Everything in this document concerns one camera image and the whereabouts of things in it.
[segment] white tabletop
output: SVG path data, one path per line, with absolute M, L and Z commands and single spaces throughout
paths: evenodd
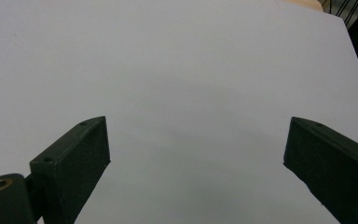
M 292 116 L 358 142 L 358 62 L 282 1 L 0 1 L 0 175 L 101 115 L 76 223 L 337 223 L 282 156 Z

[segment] white table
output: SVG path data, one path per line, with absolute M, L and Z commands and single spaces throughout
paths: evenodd
M 282 156 L 292 116 L 358 142 L 358 62 L 282 1 L 0 1 L 0 175 L 100 115 L 76 223 L 337 223 Z

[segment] beige surface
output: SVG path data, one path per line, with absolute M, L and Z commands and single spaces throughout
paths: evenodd
M 312 8 L 318 11 L 324 11 L 322 9 L 322 5 L 320 2 L 318 2 L 317 0 L 283 0 L 286 2 L 291 2 L 303 7 L 308 7 L 308 8 Z

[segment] table surface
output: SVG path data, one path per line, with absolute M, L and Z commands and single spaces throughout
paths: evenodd
M 337 223 L 282 156 L 292 116 L 358 142 L 358 62 L 283 1 L 0 1 L 0 175 L 101 115 L 76 223 Z

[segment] black plastic part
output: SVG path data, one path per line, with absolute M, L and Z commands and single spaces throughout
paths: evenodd
M 292 118 L 284 165 L 340 223 L 358 223 L 358 144 L 311 120 Z
M 33 159 L 34 184 L 47 200 L 45 223 L 75 223 L 109 162 L 104 117 L 77 124 Z
M 0 224 L 34 224 L 32 206 L 22 175 L 0 176 Z

